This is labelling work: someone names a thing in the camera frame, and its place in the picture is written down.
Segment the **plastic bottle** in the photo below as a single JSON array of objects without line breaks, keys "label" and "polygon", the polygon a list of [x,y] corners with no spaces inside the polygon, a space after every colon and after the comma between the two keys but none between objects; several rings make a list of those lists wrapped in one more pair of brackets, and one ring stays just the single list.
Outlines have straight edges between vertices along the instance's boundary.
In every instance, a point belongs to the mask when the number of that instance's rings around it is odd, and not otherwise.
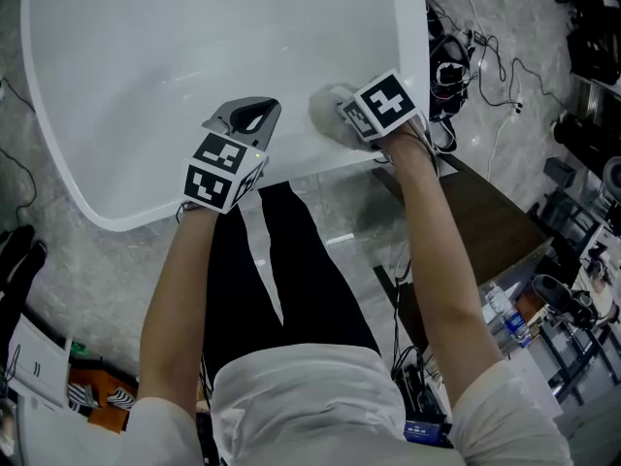
[{"label": "plastic bottle", "polygon": [[532,342],[531,331],[524,321],[522,315],[513,307],[508,300],[505,291],[497,284],[491,283],[489,291],[485,294],[485,299],[492,307],[494,312],[505,322],[505,328],[509,335],[517,342],[520,347],[527,347]]}]

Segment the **white cube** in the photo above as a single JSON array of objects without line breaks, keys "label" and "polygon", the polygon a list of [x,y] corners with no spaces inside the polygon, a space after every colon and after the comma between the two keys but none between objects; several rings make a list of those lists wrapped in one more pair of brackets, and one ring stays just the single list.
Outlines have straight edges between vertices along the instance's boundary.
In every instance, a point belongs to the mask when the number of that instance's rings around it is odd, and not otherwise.
[{"label": "white cube", "polygon": [[183,195],[227,214],[254,188],[268,159],[264,151],[208,129],[194,156],[184,161]]},{"label": "white cube", "polygon": [[340,110],[365,143],[390,134],[419,112],[394,69],[354,93]]}]

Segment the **black pants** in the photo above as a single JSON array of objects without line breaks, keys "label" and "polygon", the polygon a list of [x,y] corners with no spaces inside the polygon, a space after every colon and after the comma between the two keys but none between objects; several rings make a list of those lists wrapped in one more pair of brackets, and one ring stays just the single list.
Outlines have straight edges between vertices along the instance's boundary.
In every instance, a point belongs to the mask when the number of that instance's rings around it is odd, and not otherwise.
[{"label": "black pants", "polygon": [[284,325],[250,254],[239,208],[217,220],[207,285],[203,353],[209,379],[243,355],[293,344],[367,347],[379,353],[358,302],[289,183],[259,190]]}]

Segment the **gray floor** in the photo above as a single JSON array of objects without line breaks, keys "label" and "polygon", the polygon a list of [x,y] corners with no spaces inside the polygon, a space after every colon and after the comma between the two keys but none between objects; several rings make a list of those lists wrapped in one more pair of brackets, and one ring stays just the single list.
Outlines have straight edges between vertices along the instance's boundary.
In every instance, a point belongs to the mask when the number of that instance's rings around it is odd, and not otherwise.
[{"label": "gray floor", "polygon": [[[472,28],[468,0],[438,0],[460,26]],[[0,0],[0,68],[14,87],[27,95],[19,44],[19,0]],[[474,0],[486,33],[498,36],[505,58],[521,57],[543,75],[545,86],[561,99],[572,97],[566,47],[567,9],[553,0]],[[473,64],[480,58],[478,51]],[[506,98],[496,65],[486,57],[485,91],[490,99]],[[539,93],[536,78],[520,72],[524,112],[503,130],[491,168],[491,182],[522,209],[551,189],[541,172],[545,159],[564,155],[548,131],[561,107]],[[480,98],[476,84],[471,100],[454,119],[460,156],[481,175],[494,147],[495,133],[508,108],[493,109]],[[139,338],[150,295],[176,229],[173,218],[128,233],[104,231],[84,218],[68,196],[45,146],[37,119],[14,96],[0,107],[0,147],[32,168],[39,188],[36,203],[24,213],[49,247],[49,259],[37,277],[29,304],[67,336],[86,343],[122,369],[135,372]],[[353,238],[328,246],[360,301],[363,313],[388,362],[393,323],[387,299],[372,266],[394,268],[405,239],[402,210],[371,177],[373,163],[293,182],[307,203],[326,241]],[[31,195],[29,180],[0,157],[0,228],[15,226],[14,208]],[[260,200],[243,204],[251,247],[261,272],[271,278],[269,237]]]}]

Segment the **human arm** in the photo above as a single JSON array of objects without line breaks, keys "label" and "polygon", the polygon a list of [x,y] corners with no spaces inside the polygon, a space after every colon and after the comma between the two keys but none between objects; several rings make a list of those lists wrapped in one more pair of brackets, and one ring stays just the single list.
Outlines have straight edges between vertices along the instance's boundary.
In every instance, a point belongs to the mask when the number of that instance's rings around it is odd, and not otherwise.
[{"label": "human arm", "polygon": [[153,293],[140,343],[138,398],[159,397],[191,416],[203,351],[207,271],[217,213],[183,215]]},{"label": "human arm", "polygon": [[429,155],[402,126],[382,141],[393,158],[408,218],[411,270],[425,332],[455,406],[501,360],[474,272]]}]

